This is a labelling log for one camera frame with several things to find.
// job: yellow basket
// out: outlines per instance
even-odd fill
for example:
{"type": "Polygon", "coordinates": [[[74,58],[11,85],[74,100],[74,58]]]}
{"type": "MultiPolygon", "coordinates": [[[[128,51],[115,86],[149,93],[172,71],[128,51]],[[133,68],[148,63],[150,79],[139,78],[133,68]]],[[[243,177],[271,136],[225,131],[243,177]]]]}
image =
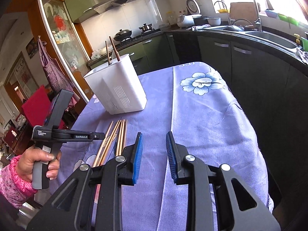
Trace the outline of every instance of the yellow basket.
{"type": "Polygon", "coordinates": [[[227,13],[227,9],[223,8],[223,9],[219,9],[218,10],[219,13],[227,13]]]}

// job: tablecloth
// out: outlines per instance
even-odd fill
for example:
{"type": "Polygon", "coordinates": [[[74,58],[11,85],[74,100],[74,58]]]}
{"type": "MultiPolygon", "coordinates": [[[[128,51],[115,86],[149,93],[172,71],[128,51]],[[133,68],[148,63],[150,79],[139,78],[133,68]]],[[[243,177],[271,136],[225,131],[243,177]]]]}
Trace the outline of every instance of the tablecloth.
{"type": "MultiPolygon", "coordinates": [[[[177,143],[205,163],[228,163],[269,205],[267,169],[255,131],[217,71],[193,62],[140,75],[139,79],[147,95],[143,111],[110,115],[94,96],[72,128],[106,132],[112,120],[128,119],[126,145],[133,144],[142,132],[139,180],[133,187],[122,187],[124,231],[185,230],[187,186],[176,186],[171,179],[165,141],[170,130],[177,143]]],[[[61,167],[57,179],[50,183],[51,193],[79,165],[92,165],[100,144],[63,144],[61,167]]],[[[112,151],[108,157],[114,157],[112,151]]]]}

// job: chrome faucet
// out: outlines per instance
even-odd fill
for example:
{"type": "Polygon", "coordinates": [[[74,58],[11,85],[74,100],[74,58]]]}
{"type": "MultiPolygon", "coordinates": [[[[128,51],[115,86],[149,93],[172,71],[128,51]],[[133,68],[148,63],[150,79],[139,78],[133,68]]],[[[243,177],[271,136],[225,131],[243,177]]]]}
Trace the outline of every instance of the chrome faucet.
{"type": "MultiPolygon", "coordinates": [[[[266,3],[267,3],[269,10],[274,10],[269,0],[266,0],[266,3]]],[[[256,24],[258,31],[262,31],[262,23],[261,23],[259,8],[258,8],[258,4],[257,4],[256,0],[254,0],[254,8],[256,10],[256,14],[257,14],[257,17],[258,17],[257,20],[254,21],[254,23],[256,24]]]]}
{"type": "Polygon", "coordinates": [[[223,1],[216,1],[216,2],[214,3],[214,6],[215,6],[215,4],[218,3],[218,2],[221,2],[221,3],[226,7],[227,14],[228,14],[228,23],[229,23],[229,26],[230,26],[230,25],[231,25],[231,20],[230,20],[230,16],[229,16],[229,12],[228,12],[227,5],[226,5],[223,1]]]}

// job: human hand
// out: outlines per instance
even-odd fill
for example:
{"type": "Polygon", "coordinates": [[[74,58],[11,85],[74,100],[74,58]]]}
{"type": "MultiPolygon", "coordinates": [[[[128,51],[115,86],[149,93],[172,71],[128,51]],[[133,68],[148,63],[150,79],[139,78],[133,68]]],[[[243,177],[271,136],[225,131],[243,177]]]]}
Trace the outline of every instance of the human hand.
{"type": "MultiPolygon", "coordinates": [[[[58,170],[60,167],[60,159],[62,152],[57,154],[56,159],[48,165],[48,171],[46,177],[53,180],[57,178],[58,170]]],[[[54,155],[43,151],[39,148],[34,148],[34,146],[28,148],[20,157],[15,170],[20,178],[27,182],[32,182],[32,171],[33,164],[35,161],[51,161],[54,159],[54,155]]]]}

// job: floral sleeve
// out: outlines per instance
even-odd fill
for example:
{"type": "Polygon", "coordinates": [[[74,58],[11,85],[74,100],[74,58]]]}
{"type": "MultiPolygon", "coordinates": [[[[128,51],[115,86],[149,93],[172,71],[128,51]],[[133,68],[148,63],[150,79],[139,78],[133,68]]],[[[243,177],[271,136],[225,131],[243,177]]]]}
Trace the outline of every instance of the floral sleeve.
{"type": "Polygon", "coordinates": [[[15,166],[19,158],[20,156],[14,157],[0,174],[0,192],[15,208],[21,208],[37,192],[30,182],[24,181],[17,174],[15,166]]]}

